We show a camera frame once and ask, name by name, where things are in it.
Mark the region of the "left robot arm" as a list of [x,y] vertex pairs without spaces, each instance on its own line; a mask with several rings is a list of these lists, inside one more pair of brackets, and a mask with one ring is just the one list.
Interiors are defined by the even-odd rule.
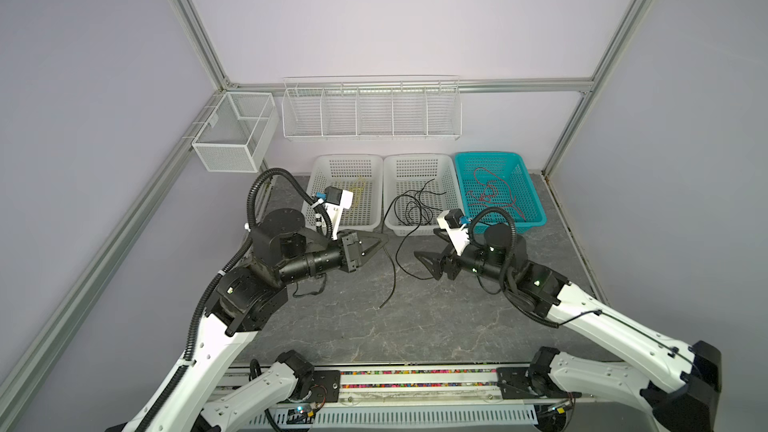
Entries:
[[[284,178],[315,213],[319,221],[314,227],[291,208],[257,217],[257,196],[274,177]],[[352,191],[337,187],[310,195],[282,168],[259,174],[246,199],[246,239],[198,300],[172,370],[118,430],[239,431],[283,401],[308,398],[315,369],[294,350],[225,397],[214,400],[211,395],[234,360],[287,303],[289,284],[331,270],[354,272],[384,247],[382,234],[341,230],[342,215],[353,201]]]

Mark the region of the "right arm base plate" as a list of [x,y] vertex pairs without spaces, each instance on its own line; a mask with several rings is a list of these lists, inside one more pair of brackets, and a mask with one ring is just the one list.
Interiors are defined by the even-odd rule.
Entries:
[[497,367],[496,375],[497,386],[505,400],[554,398],[559,394],[559,389],[546,374],[530,367]]

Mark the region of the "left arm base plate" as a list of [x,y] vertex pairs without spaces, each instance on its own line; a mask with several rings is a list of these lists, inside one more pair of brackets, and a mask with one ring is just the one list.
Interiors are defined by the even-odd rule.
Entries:
[[341,372],[337,369],[320,369],[298,379],[290,402],[336,403],[341,391]]

